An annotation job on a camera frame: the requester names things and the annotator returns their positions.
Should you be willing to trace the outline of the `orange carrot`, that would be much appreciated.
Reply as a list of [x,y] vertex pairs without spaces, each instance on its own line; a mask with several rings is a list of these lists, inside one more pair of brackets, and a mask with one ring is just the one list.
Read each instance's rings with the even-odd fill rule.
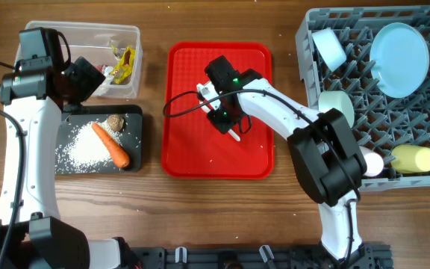
[[115,166],[121,169],[126,168],[130,164],[126,151],[98,123],[93,123],[91,127],[106,147]]

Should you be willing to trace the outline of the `white spoon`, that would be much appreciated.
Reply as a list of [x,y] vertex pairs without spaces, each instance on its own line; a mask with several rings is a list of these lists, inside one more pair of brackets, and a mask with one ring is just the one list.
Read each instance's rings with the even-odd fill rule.
[[228,130],[228,133],[237,141],[237,142],[240,142],[240,136],[235,132],[235,131],[233,131],[232,129],[229,129]]

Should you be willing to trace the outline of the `green bowl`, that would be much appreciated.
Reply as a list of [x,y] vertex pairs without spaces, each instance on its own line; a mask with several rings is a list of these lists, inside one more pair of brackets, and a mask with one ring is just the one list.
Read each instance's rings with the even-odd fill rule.
[[332,108],[340,111],[352,128],[355,121],[353,104],[347,93],[340,90],[323,91],[318,98],[318,110],[325,113]]

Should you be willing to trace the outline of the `yellow plastic cup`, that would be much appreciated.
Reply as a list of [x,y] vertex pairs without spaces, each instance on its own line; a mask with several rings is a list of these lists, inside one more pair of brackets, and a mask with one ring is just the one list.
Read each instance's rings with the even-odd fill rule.
[[391,167],[399,173],[424,173],[430,171],[430,148],[402,144],[396,146],[392,153],[395,158]]

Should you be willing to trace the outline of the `light blue bowl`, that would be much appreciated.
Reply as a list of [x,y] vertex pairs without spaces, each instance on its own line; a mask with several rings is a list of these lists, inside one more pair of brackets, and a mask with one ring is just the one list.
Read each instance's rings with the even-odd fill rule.
[[326,66],[332,72],[346,62],[346,53],[331,28],[314,32],[312,39]]

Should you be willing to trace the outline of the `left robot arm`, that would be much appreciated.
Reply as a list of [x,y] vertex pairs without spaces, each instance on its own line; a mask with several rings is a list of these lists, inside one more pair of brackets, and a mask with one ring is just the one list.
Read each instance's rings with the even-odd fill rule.
[[0,268],[122,268],[116,239],[90,241],[64,223],[54,182],[57,132],[65,103],[80,103],[104,81],[71,58],[51,28],[19,34],[22,59],[0,84],[7,141],[0,195]]

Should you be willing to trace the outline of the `brown food scrap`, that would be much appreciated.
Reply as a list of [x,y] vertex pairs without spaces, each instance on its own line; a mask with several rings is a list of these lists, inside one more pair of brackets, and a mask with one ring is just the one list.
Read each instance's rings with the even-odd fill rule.
[[111,114],[107,118],[107,124],[113,132],[120,132],[124,128],[125,119],[119,114]]

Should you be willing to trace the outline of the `red foil wrapper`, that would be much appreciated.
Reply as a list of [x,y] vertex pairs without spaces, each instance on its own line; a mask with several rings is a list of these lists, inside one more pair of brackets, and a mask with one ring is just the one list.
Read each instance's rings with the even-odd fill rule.
[[99,71],[99,72],[104,72],[104,69],[106,68],[106,66],[105,65],[97,65],[96,66],[96,69]]

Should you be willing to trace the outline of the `yellow snack wrapper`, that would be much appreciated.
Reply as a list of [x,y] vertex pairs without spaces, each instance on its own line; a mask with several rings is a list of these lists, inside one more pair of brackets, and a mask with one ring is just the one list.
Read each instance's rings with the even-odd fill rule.
[[110,47],[113,50],[115,58],[118,60],[117,65],[110,72],[110,75],[113,76],[112,82],[114,84],[121,84],[132,74],[136,51],[131,46],[127,46],[124,52],[120,53],[120,49],[115,47],[112,43]]

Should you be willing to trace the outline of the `pink plastic cup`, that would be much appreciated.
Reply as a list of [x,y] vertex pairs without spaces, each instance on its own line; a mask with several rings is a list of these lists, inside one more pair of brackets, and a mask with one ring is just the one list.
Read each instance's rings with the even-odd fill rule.
[[367,163],[367,171],[364,176],[375,177],[378,176],[384,169],[383,158],[376,152],[364,146],[360,146],[361,153]]

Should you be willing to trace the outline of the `light blue plate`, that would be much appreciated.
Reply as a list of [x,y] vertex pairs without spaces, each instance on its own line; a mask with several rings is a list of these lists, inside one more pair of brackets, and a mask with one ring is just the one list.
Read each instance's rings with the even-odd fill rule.
[[422,34],[401,22],[384,26],[370,50],[373,78],[378,88],[392,98],[404,98],[424,82],[430,64],[429,49]]

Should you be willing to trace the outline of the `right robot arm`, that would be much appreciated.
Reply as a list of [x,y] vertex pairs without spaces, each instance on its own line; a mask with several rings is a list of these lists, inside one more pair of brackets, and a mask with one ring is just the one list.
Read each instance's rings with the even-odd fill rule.
[[303,191],[319,206],[321,244],[347,268],[361,257],[356,205],[367,163],[346,117],[305,107],[277,91],[259,72],[239,72],[225,56],[205,67],[209,78],[197,87],[208,120],[237,138],[235,126],[256,118],[286,141]]

